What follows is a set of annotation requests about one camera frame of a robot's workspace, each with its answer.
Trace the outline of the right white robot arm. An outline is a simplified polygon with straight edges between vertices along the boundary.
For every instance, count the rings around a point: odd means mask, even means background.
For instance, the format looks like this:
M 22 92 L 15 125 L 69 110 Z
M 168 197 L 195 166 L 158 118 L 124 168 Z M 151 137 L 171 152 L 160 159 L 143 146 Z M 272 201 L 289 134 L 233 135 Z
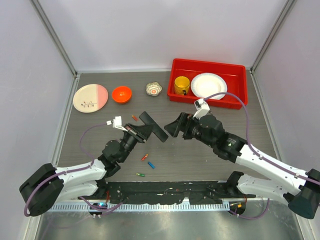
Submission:
M 182 132 L 183 139 L 196 139 L 212 148 L 223 160 L 250 168 L 266 177 L 253 178 L 244 173 L 232 173 L 226 184 L 226 193 L 233 198 L 240 194 L 269 198 L 289 207 L 295 214 L 313 219 L 320 205 L 320 172 L 294 168 L 253 147 L 248 140 L 225 131 L 213 115 L 200 119 L 182 112 L 165 125 L 174 138 Z

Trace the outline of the black remote control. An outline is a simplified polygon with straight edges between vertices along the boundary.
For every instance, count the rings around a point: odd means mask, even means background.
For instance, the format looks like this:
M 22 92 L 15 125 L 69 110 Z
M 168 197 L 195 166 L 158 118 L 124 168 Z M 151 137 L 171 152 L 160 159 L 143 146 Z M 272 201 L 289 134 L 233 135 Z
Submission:
M 156 123 L 156 121 L 146 112 L 142 112 L 139 115 L 139 119 L 147 125 L 152 125 L 153 134 L 162 142 L 165 143 L 169 136 L 165 133 L 165 131 Z

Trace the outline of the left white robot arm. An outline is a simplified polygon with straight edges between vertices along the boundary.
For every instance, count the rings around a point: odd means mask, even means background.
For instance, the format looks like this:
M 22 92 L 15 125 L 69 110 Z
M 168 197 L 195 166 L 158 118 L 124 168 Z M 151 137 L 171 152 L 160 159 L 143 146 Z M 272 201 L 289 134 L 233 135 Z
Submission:
M 20 187 L 25 201 L 23 214 L 36 217 L 47 212 L 55 203 L 82 196 L 93 196 L 100 200 L 107 192 L 100 180 L 113 176 L 120 170 L 136 144 L 144 144 L 151 136 L 154 124 L 122 125 L 119 118 L 107 121 L 107 125 L 121 130 L 123 137 L 110 140 L 101 156 L 88 163 L 69 167 L 54 167 L 51 163 L 42 165 Z

